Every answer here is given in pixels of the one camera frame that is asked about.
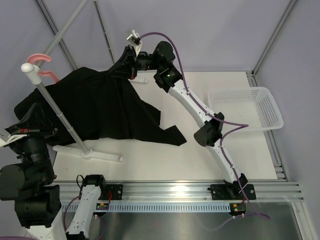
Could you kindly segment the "black shirt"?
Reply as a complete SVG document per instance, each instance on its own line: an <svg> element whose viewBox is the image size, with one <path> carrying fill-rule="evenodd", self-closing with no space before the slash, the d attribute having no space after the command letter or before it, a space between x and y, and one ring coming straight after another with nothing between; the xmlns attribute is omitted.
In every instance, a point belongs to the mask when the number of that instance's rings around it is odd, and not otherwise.
<svg viewBox="0 0 320 240"><path fill-rule="evenodd" d="M161 111L143 101L127 79L81 67L46 90L83 141L111 138L181 146L175 126L160 127Z"/></svg>

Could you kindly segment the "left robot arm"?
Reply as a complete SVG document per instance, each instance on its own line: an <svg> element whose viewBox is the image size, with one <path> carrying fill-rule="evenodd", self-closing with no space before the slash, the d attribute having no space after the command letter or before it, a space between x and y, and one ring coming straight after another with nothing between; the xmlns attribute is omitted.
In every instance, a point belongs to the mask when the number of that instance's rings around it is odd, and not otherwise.
<svg viewBox="0 0 320 240"><path fill-rule="evenodd" d="M57 131L38 103L4 130L8 140L0 145L9 147L21 162L1 168L0 199L14 201L20 225L35 240L87 240L97 201L108 188L103 175L87 175L73 220L64 228L60 187L53 185L56 175L46 143Z"/></svg>

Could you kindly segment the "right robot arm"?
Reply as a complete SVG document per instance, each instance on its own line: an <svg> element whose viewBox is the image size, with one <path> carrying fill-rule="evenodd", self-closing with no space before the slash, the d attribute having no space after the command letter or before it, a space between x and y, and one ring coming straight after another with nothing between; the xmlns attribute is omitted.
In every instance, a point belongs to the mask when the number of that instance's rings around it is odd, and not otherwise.
<svg viewBox="0 0 320 240"><path fill-rule="evenodd" d="M220 196L231 199L247 199L248 180L232 161L223 145L224 115L210 110L187 85L184 74L174 66L178 58L176 47L167 41L161 41L153 53L139 52L139 46L128 45L118 61L107 74L111 77L133 80L138 71L155 70L155 83L175 98L193 117L199 129L194 133L195 141L206 148L217 162L225 184Z"/></svg>

